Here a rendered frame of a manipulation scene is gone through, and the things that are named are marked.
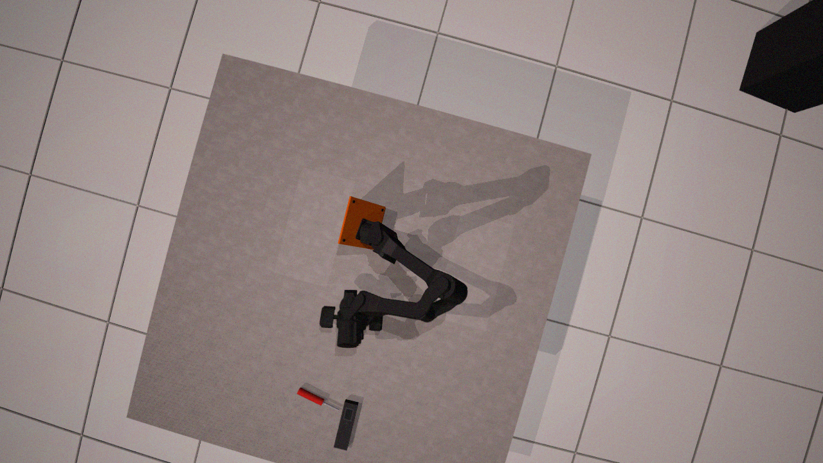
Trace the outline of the red-handled screwdriver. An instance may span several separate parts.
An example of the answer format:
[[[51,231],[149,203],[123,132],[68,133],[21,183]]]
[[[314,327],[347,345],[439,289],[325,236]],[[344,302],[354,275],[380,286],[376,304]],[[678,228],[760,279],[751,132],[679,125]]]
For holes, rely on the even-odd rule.
[[[329,407],[331,407],[331,408],[335,408],[335,410],[337,410],[337,411],[339,411],[339,410],[340,410],[340,408],[336,408],[336,407],[332,406],[331,404],[327,404],[326,402],[324,402],[324,401],[325,401],[325,399],[322,399],[322,398],[318,397],[318,396],[317,396],[317,395],[315,395],[315,394],[312,394],[312,393],[310,393],[310,392],[307,392],[307,391],[306,391],[305,389],[303,389],[303,388],[299,388],[299,392],[298,392],[297,394],[299,394],[299,395],[301,395],[302,397],[304,397],[304,398],[308,399],[309,401],[315,402],[315,403],[317,403],[317,404],[319,404],[319,405],[321,405],[321,403],[324,403],[324,404],[326,404],[327,406],[329,406]]]

